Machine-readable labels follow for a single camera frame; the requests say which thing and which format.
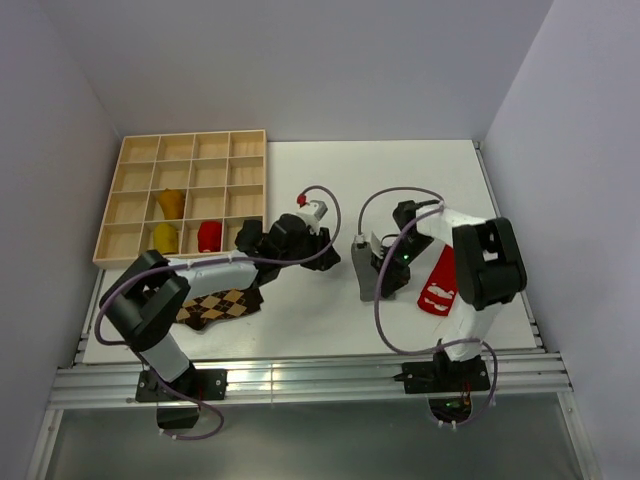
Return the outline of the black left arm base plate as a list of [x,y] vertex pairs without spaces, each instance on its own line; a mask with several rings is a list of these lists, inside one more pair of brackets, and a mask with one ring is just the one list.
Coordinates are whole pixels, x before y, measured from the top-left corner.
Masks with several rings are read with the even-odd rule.
[[162,386],[151,370],[144,370],[138,378],[135,401],[138,403],[162,403],[182,401],[186,398],[198,401],[221,401],[225,398],[227,371],[225,369],[195,370],[195,375],[186,386],[175,384],[179,395]]

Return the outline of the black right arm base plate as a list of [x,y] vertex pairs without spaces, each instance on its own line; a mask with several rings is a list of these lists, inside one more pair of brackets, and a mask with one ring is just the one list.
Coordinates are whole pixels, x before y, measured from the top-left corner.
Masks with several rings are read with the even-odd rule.
[[488,391],[491,383],[482,360],[465,362],[405,362],[393,380],[406,394]]

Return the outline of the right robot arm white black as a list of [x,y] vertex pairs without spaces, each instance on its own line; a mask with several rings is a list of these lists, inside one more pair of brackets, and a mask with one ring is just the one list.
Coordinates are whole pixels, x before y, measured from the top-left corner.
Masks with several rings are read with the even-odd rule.
[[498,361],[482,358],[490,348],[485,337],[502,308],[527,285],[511,222],[466,215],[437,200],[403,201],[393,218],[400,232],[380,260],[373,307],[408,283],[411,262],[435,240],[453,251],[458,288],[448,330],[426,351],[431,360],[403,363],[396,381],[408,394],[493,391]]

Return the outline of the grey sock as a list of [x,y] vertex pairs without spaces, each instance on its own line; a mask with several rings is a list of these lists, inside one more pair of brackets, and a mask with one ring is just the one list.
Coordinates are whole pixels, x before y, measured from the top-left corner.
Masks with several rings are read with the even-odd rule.
[[374,300],[378,271],[372,265],[375,257],[368,249],[358,249],[351,245],[351,259],[359,285],[359,298],[368,303]]

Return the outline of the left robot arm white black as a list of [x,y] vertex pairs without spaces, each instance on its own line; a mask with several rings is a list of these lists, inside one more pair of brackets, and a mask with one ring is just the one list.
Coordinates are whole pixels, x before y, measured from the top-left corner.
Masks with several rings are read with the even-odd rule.
[[246,220],[235,245],[226,255],[194,262],[170,260],[150,250],[100,300],[99,315],[150,367],[159,388],[172,399],[191,397],[200,389],[193,363],[170,334],[185,303],[220,291],[258,289],[288,266],[327,271],[341,261],[329,229],[296,214],[281,215],[267,232],[260,220]]

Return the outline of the mustard yellow striped sock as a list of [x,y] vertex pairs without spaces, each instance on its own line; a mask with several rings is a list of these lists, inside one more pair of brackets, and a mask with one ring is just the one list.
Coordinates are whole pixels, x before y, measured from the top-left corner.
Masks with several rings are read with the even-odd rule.
[[158,195],[157,202],[166,220],[183,218],[185,195],[181,190],[165,189]]

